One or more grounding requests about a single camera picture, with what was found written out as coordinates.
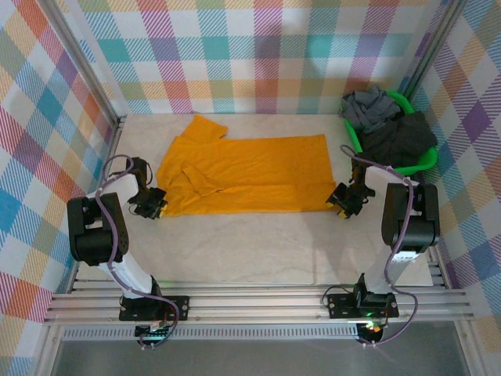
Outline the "yellow t-shirt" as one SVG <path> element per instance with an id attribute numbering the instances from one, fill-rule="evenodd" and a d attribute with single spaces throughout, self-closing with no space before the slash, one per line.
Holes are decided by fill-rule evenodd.
<path id="1" fill-rule="evenodd" d="M 163 217 L 322 212 L 336 183 L 324 135 L 230 139 L 197 115 L 157 170 Z"/>

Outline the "green plastic bin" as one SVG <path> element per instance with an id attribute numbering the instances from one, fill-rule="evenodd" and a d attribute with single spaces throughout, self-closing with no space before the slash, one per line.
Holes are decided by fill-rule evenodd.
<path id="1" fill-rule="evenodd" d="M 395 92 L 395 91 L 387 91 L 389 96 L 394 98 L 396 103 L 400 106 L 401 110 L 398 114 L 396 114 L 394 117 L 392 117 L 390 120 L 396 120 L 404 115 L 407 114 L 412 114 L 414 112 L 417 112 L 417 110 L 414 110 L 413 106 L 410 104 L 410 102 L 400 93 Z M 345 128 L 348 132 L 348 135 L 351 139 L 351 143 L 353 145 L 353 148 L 357 154 L 362 153 L 362 147 L 361 143 L 359 142 L 359 134 L 363 132 L 357 132 L 353 129 L 351 126 L 350 122 L 348 120 L 344 119 L 344 125 Z M 437 152 L 437 146 L 434 146 L 429 149 L 428 152 L 426 152 L 420 159 L 417 165 L 412 165 L 410 167 L 404 167 L 404 168 L 395 168 L 398 172 L 400 172 L 403 175 L 413 175 L 417 172 L 420 171 L 425 171 L 428 170 L 432 167 L 435 166 L 438 160 L 438 152 Z"/>

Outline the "black t-shirt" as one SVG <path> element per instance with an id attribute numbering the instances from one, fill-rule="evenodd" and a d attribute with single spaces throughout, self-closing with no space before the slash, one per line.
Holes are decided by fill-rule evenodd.
<path id="1" fill-rule="evenodd" d="M 359 142 L 363 157 L 393 168 L 417 165 L 419 159 L 438 144 L 421 111 L 389 120 L 374 132 L 360 133 Z"/>

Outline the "grey t-shirt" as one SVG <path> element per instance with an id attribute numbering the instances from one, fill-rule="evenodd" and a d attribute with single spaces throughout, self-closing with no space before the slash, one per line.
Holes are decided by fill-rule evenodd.
<path id="1" fill-rule="evenodd" d="M 355 90 L 341 98 L 339 115 L 357 132 L 369 134 L 385 126 L 401 108 L 388 92 L 379 86 L 367 91 Z"/>

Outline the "black controller board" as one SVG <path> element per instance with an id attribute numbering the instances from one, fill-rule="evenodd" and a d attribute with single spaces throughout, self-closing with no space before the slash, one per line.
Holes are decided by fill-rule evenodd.
<path id="1" fill-rule="evenodd" d="M 134 336 L 137 338 L 137 342 L 140 345 L 159 345 L 172 335 L 176 327 L 177 324 L 168 324 L 153 330 L 150 326 L 136 325 Z"/>
<path id="2" fill-rule="evenodd" d="M 356 324 L 358 333 L 358 342 L 360 343 L 372 343 L 379 342 L 384 335 L 384 328 L 387 326 L 387 321 L 385 322 L 373 322 L 369 321 L 367 323 Z"/>

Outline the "aluminium mounting rails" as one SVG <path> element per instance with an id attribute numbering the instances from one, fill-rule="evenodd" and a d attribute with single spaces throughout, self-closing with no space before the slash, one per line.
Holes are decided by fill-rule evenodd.
<path id="1" fill-rule="evenodd" d="M 163 284 L 165 295 L 189 296 L 190 324 L 315 324 L 329 319 L 322 304 L 326 285 L 281 284 Z M 121 291 L 107 280 L 79 280 L 71 293 L 52 297 L 46 324 L 119 324 Z M 396 295 L 403 322 L 454 321 L 474 318 L 473 306 L 462 290 L 408 287 Z"/>

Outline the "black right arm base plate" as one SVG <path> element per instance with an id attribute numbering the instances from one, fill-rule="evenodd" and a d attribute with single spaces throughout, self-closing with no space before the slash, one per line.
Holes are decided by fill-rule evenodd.
<path id="1" fill-rule="evenodd" d="M 327 295 L 330 319 L 398 318 L 395 295 L 367 293 Z"/>

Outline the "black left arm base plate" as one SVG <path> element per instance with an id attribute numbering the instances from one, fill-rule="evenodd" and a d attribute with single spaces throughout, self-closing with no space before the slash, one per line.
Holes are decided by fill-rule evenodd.
<path id="1" fill-rule="evenodd" d="M 189 296 L 175 295 L 164 296 L 177 308 L 179 320 L 188 319 Z M 151 298 L 126 298 L 120 299 L 119 321 L 173 321 L 175 309 L 171 304 Z"/>

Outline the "aluminium frame post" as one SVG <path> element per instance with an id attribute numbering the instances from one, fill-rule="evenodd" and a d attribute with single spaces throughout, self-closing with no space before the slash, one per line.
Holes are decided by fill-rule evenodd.
<path id="1" fill-rule="evenodd" d="M 468 0 L 430 0 L 418 23 L 417 40 L 410 47 L 409 66 L 398 91 L 412 101 L 427 72 L 438 57 Z"/>
<path id="2" fill-rule="evenodd" d="M 37 0 L 100 109 L 121 133 L 128 105 L 78 0 Z"/>

